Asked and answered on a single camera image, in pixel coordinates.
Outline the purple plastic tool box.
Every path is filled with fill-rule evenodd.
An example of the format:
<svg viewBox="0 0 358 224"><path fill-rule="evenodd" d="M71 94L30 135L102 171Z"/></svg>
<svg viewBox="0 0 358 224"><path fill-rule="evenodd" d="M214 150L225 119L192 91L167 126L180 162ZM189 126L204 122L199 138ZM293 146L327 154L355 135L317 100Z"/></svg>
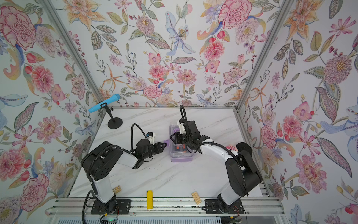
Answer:
<svg viewBox="0 0 358 224"><path fill-rule="evenodd" d="M193 160L194 154L184 144L175 144L171 136L175 132L180 132L179 127L171 123L169 126L169 146L171 162L189 162Z"/></svg>

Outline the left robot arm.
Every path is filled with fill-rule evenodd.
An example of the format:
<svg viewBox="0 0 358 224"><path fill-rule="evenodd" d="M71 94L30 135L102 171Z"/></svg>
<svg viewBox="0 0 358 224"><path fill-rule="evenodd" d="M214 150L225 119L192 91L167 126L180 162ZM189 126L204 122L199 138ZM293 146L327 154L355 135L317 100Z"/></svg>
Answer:
<svg viewBox="0 0 358 224"><path fill-rule="evenodd" d="M162 153L166 146L165 142L152 144L148 139L141 139L134 152L108 141L97 146L81 162L96 199L102 203L108 203L115 196L109 173L117 163L131 169L138 169L146 162L146 159L152 159L155 155Z"/></svg>

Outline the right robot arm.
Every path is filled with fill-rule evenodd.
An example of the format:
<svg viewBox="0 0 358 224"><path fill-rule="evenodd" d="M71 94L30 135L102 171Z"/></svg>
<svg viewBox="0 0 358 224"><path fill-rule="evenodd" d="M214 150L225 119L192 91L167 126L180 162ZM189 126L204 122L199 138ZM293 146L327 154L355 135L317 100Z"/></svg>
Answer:
<svg viewBox="0 0 358 224"><path fill-rule="evenodd" d="M236 145L236 151L230 150L200 134L195 121L180 119L177 125L179 131L170 136L173 143L185 145L193 153L198 152L225 164L228 186L215 202L220 209L232 207L263 181L249 144L240 142Z"/></svg>

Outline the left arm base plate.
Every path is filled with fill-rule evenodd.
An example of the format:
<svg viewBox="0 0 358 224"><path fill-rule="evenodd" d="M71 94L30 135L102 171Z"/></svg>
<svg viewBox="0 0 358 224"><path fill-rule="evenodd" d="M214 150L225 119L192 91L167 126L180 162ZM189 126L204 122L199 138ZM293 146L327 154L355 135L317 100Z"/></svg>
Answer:
<svg viewBox="0 0 358 224"><path fill-rule="evenodd" d="M103 203L99 200L95 200L93 208L91 209L91 215L107 215L117 214L117 215L128 215L131 208L130 199L116 199L115 201L109 201L108 203Z"/></svg>

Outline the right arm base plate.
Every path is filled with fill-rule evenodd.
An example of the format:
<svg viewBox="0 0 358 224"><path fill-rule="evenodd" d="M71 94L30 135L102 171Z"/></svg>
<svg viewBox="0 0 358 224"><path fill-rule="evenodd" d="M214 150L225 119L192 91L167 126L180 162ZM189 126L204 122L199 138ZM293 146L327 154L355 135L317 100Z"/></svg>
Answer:
<svg viewBox="0 0 358 224"><path fill-rule="evenodd" d="M240 199L231 205L227 205L219 199L206 199L201 209L208 215L241 215L245 213Z"/></svg>

